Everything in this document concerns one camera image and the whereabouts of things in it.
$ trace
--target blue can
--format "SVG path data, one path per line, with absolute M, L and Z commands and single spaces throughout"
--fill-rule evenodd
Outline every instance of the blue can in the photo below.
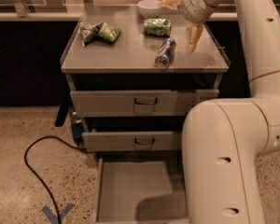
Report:
M 166 39 L 159 50 L 155 64 L 160 69 L 167 69 L 174 58 L 176 42 L 172 38 Z

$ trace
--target floor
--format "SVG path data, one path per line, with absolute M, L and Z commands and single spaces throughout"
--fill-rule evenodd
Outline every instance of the floor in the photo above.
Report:
M 57 106 L 0 107 L 0 224 L 57 224 L 46 217 L 50 212 L 56 216 L 52 201 L 23 159 L 26 148 L 42 136 L 56 135 L 75 145 L 69 118 L 63 127 L 54 126 L 57 112 Z M 28 162 L 60 209 L 69 209 L 64 224 L 91 223 L 96 181 L 91 154 L 50 139 L 30 149 Z M 280 224 L 280 151 L 257 158 L 256 167 L 267 223 Z

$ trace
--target white bowl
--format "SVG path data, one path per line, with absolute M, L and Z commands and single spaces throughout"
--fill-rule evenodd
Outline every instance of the white bowl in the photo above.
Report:
M 139 12 L 145 19 L 158 18 L 161 14 L 159 0 L 142 0 L 138 3 Z

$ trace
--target drawer front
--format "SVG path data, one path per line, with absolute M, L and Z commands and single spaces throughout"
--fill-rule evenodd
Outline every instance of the drawer front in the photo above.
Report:
M 88 151 L 176 150 L 181 147 L 181 132 L 84 133 Z
M 207 91 L 72 91 L 77 115 L 83 117 L 185 116 Z

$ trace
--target black cable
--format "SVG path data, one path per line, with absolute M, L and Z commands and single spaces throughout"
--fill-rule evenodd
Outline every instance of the black cable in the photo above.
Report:
M 30 164 L 28 163 L 28 160 L 27 160 L 27 155 L 28 155 L 28 152 L 29 150 L 34 146 L 36 145 L 39 141 L 42 141 L 44 139 L 57 139 L 59 140 L 60 142 L 64 143 L 66 146 L 74 149 L 74 150 L 78 150 L 78 151 L 81 151 L 83 153 L 91 153 L 91 152 L 85 152 L 83 149 L 81 148 L 78 148 L 78 147 L 73 147 L 71 146 L 70 144 L 66 143 L 64 140 L 62 140 L 61 138 L 57 137 L 57 136 L 44 136 L 44 137 L 41 137 L 37 140 L 35 140 L 30 146 L 28 146 L 28 148 L 26 149 L 25 151 L 25 155 L 24 155 L 24 160 L 25 160 L 25 164 L 26 166 L 30 169 L 30 171 L 37 177 L 37 179 L 42 183 L 42 185 L 45 187 L 45 189 L 47 190 L 50 198 L 52 199 L 53 201 L 53 204 L 54 204 L 54 208 L 55 208 L 55 211 L 56 211 L 56 214 L 57 214 L 57 219 L 58 219 L 58 224 L 62 224 L 62 220 L 61 220 L 61 217 L 60 217 L 60 212 L 59 212 L 59 208 L 58 208 L 58 205 L 56 203 L 56 200 L 53 196 L 53 193 L 50 191 L 49 187 L 47 186 L 47 184 L 45 183 L 45 181 L 40 177 L 40 175 L 30 166 Z

